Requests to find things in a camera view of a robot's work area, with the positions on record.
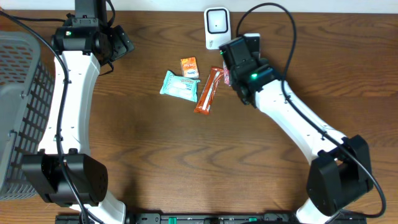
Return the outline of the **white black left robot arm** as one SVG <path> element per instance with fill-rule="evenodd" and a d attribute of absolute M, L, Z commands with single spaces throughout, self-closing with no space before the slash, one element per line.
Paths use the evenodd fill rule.
<path fill-rule="evenodd" d="M 49 120 L 37 153 L 22 160 L 42 200 L 79 211 L 80 223 L 134 223 L 127 206 L 109 191 L 106 167 L 90 151 L 91 101 L 101 67 L 134 49 L 107 15 L 112 8 L 110 0 L 76 1 L 75 15 L 52 36 L 55 86 Z"/>

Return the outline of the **orange chocolate bar wrapper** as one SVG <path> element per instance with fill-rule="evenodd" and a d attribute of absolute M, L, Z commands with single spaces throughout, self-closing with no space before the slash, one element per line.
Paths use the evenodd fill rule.
<path fill-rule="evenodd" d="M 220 80 L 224 76 L 224 70 L 218 67 L 212 67 L 206 81 L 205 87 L 201 93 L 201 97 L 194 109 L 195 113 L 209 115 L 213 98 Z"/>

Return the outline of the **red purple pad packet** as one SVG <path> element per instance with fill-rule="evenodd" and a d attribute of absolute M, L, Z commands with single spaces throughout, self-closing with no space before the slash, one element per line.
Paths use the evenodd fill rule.
<path fill-rule="evenodd" d="M 224 83 L 228 86 L 230 86 L 230 80 L 229 80 L 229 69 L 226 65 L 226 62 L 223 62 L 223 71 L 224 71 Z"/>

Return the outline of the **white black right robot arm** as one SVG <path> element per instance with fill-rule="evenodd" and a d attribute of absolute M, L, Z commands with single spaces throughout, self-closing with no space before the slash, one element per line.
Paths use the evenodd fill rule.
<path fill-rule="evenodd" d="M 359 135 L 347 138 L 305 105 L 260 58 L 259 37 L 238 37 L 219 49 L 240 100 L 278 124 L 310 164 L 308 199 L 295 213 L 300 223 L 328 223 L 373 188 L 367 142 Z"/>

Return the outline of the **teal wet wipes packet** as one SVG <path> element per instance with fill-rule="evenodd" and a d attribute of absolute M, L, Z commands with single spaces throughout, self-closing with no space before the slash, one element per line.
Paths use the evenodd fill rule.
<path fill-rule="evenodd" d="M 161 95 L 170 95 L 184 100 L 197 102 L 197 85 L 200 80 L 182 77 L 167 70 L 163 85 L 160 89 Z"/>

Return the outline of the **small orange box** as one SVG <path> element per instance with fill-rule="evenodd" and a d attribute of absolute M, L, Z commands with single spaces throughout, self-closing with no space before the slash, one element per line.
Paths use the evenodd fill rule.
<path fill-rule="evenodd" d="M 182 75 L 187 78 L 197 79 L 199 78 L 199 70 L 197 60 L 195 57 L 182 58 L 180 60 Z"/>

